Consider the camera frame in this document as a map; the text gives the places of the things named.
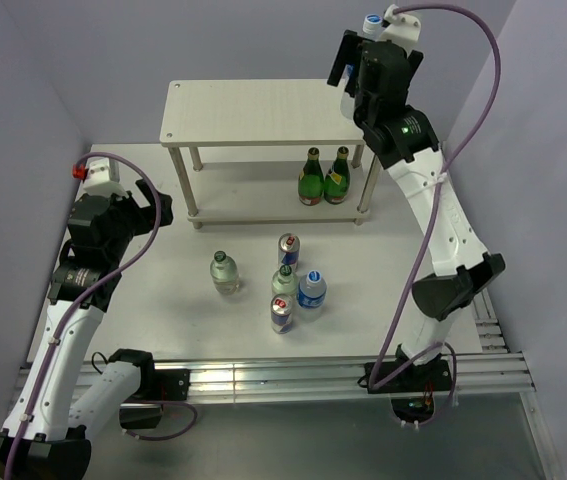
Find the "Red Bull can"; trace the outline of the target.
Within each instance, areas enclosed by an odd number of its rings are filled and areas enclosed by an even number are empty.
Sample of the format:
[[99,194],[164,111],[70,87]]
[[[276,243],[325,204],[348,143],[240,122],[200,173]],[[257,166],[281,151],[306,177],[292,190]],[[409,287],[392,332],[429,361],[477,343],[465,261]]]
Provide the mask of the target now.
[[278,264],[297,270],[300,254],[300,239],[293,233],[284,233],[278,240]]
[[275,295],[270,304],[272,329],[277,334],[284,334],[293,326],[293,299],[286,294]]

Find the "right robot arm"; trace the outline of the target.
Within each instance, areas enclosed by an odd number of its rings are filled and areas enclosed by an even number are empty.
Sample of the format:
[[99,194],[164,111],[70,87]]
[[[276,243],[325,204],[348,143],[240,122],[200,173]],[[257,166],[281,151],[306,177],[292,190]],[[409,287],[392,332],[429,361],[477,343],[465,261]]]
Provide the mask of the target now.
[[367,367],[363,379],[371,393],[415,391],[445,373],[441,351],[458,313],[505,269],[502,255],[490,253],[471,227],[428,117],[407,102],[422,59],[390,40],[347,30],[327,79],[337,85],[352,66],[345,90],[354,99],[353,121],[423,233],[397,307],[412,300],[421,318],[400,340],[395,361],[379,356]]

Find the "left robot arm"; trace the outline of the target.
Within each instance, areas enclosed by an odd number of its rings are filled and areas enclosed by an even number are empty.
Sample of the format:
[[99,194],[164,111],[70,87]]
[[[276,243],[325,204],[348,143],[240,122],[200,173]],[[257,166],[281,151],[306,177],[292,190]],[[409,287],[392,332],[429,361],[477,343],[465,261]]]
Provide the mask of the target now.
[[141,207],[131,192],[83,194],[67,222],[48,293],[41,342],[27,380],[0,430],[1,479],[80,479],[91,442],[128,399],[146,399],[158,386],[151,353],[119,349],[88,391],[72,395],[84,357],[122,278],[120,265],[136,236],[154,238],[173,221],[172,199],[144,180]]

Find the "clear glass bottle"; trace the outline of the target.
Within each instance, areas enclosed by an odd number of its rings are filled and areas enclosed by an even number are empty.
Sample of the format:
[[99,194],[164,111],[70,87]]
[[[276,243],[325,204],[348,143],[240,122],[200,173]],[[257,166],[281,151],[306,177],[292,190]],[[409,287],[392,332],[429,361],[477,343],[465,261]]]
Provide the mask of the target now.
[[292,267],[281,265],[272,277],[272,294],[288,295],[294,298],[297,295],[298,284],[298,277]]
[[235,260],[222,250],[213,255],[210,275],[216,290],[223,295],[234,294],[239,288],[238,266]]

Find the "Pocari Sweat bottle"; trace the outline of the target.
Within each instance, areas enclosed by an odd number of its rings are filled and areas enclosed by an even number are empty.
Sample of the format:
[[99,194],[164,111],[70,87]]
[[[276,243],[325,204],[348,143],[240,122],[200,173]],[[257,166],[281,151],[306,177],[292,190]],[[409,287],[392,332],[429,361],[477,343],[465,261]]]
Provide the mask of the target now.
[[[363,26],[359,31],[359,35],[363,38],[374,40],[379,33],[380,27],[382,26],[382,21],[383,19],[381,16],[377,14],[368,14],[364,19]],[[343,80],[344,89],[340,103],[340,111],[342,115],[349,120],[353,119],[355,100],[352,96],[349,95],[345,87],[347,86],[350,76],[353,73],[353,68],[354,66],[352,64],[346,65]]]
[[322,313],[327,283],[318,270],[311,270],[299,280],[297,290],[298,316],[304,322],[312,322]]

